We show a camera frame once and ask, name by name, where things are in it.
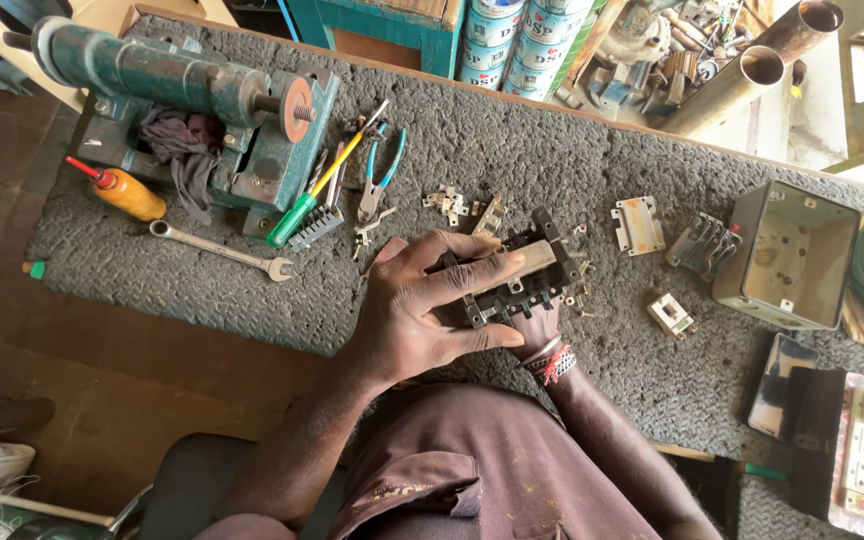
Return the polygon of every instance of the blue handled pliers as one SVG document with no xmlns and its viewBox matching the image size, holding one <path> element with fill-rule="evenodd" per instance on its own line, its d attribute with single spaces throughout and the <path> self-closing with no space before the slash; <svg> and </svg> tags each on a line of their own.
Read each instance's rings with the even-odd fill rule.
<svg viewBox="0 0 864 540">
<path fill-rule="evenodd" d="M 388 122 L 382 120 L 375 130 L 379 135 L 382 135 L 385 133 L 385 129 L 388 125 Z M 396 169 L 399 168 L 399 162 L 402 161 L 402 151 L 405 149 L 405 128 L 402 128 L 399 131 L 398 149 L 395 150 L 395 158 L 391 161 L 389 171 L 385 173 L 385 176 L 378 182 L 378 185 L 375 185 L 373 184 L 373 169 L 376 164 L 377 148 L 378 140 L 372 141 L 371 147 L 368 148 L 368 161 L 366 161 L 366 185 L 363 189 L 362 202 L 359 202 L 359 222 L 361 223 L 369 221 L 372 219 L 372 216 L 376 215 L 376 208 L 378 207 L 379 200 L 382 198 L 382 191 L 385 190 L 386 186 L 389 186 L 389 181 L 392 179 L 392 175 L 396 174 Z"/>
</svg>

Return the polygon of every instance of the combination wrench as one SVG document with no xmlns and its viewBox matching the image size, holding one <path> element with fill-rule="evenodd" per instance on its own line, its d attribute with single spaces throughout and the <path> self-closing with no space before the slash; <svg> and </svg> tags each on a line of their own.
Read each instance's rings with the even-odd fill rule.
<svg viewBox="0 0 864 540">
<path fill-rule="evenodd" d="M 286 276 L 285 274 L 282 274 L 282 266 L 285 264 L 292 264 L 292 261 L 288 258 L 283 258 L 281 256 L 273 259 L 259 258 L 257 256 L 246 254 L 242 251 L 235 251 L 215 242 L 210 242 L 209 240 L 206 240 L 204 238 L 199 238 L 195 234 L 182 232 L 177 228 L 173 228 L 171 225 L 169 225 L 162 219 L 156 219 L 155 221 L 152 221 L 149 224 L 149 231 L 151 231 L 153 235 L 161 239 L 177 240 L 190 246 L 195 246 L 197 248 L 210 251 L 214 254 L 222 255 L 228 257 L 229 259 L 234 259 L 239 263 L 245 263 L 250 266 L 255 266 L 256 268 L 261 268 L 269 274 L 269 277 L 274 282 L 284 282 L 285 280 L 292 278 L 292 276 Z"/>
</svg>

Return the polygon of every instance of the yellow screwdriver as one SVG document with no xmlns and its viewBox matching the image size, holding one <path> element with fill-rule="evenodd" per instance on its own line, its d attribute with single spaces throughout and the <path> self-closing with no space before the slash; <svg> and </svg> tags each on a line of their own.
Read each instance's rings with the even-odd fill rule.
<svg viewBox="0 0 864 540">
<path fill-rule="evenodd" d="M 329 183 L 329 179 L 332 178 L 332 174 L 335 173 L 335 170 L 342 166 L 342 162 L 349 157 L 349 154 L 353 153 L 353 150 L 355 150 L 359 141 L 362 141 L 362 136 L 366 133 L 366 130 L 376 122 L 378 116 L 385 111 L 387 105 L 389 105 L 389 100 L 385 100 L 381 105 L 379 105 L 375 114 L 373 114 L 371 118 L 368 118 L 366 123 L 362 126 L 362 129 L 359 129 L 352 140 L 348 141 L 348 144 L 345 145 L 345 149 L 342 153 L 339 153 L 332 165 L 328 167 L 328 170 L 318 177 L 318 181 L 316 181 L 315 185 L 309 188 L 305 193 L 298 196 L 298 200 L 295 201 L 295 205 L 292 206 L 292 209 L 286 212 L 282 217 L 282 220 L 279 221 L 278 224 L 275 225 L 275 228 L 269 232 L 269 235 L 266 236 L 265 240 L 269 242 L 271 247 L 281 248 L 289 241 L 289 239 L 292 238 L 296 229 L 298 229 L 303 220 L 306 219 L 306 215 L 315 207 L 317 202 L 316 197 L 319 195 L 319 192 Z"/>
</svg>

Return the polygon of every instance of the wooden stool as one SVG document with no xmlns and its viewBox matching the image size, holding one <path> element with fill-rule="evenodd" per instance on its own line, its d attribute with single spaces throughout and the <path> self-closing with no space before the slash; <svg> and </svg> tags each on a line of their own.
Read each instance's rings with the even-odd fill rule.
<svg viewBox="0 0 864 540">
<path fill-rule="evenodd" d="M 451 79 L 465 0 L 288 0 L 304 43 Z"/>
</svg>

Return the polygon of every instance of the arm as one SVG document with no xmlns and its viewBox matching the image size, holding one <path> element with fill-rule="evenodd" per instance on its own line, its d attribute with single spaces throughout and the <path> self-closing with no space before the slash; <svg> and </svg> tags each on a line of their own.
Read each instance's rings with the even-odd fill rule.
<svg viewBox="0 0 864 540">
<path fill-rule="evenodd" d="M 508 326 L 458 329 L 429 313 L 522 267 L 521 255 L 497 254 L 498 246 L 492 238 L 435 231 L 375 265 L 352 337 L 236 474 L 222 515 L 259 514 L 301 529 L 372 399 L 464 354 L 522 345 Z M 426 275 L 446 250 L 478 260 Z"/>
<path fill-rule="evenodd" d="M 512 318 L 525 345 L 511 349 L 525 361 L 558 333 L 559 308 Z M 565 347 L 559 342 L 546 358 Z M 665 540 L 720 539 L 689 488 L 639 430 L 582 369 L 570 369 L 549 381 L 545 391 L 562 423 L 585 454 Z"/>
</svg>

